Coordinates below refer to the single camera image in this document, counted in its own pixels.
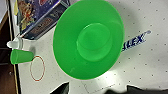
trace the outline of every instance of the box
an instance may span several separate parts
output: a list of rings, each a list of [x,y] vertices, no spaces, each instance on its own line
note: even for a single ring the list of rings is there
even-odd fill
[[[23,38],[36,40],[54,27],[69,0],[17,0],[17,25]]]

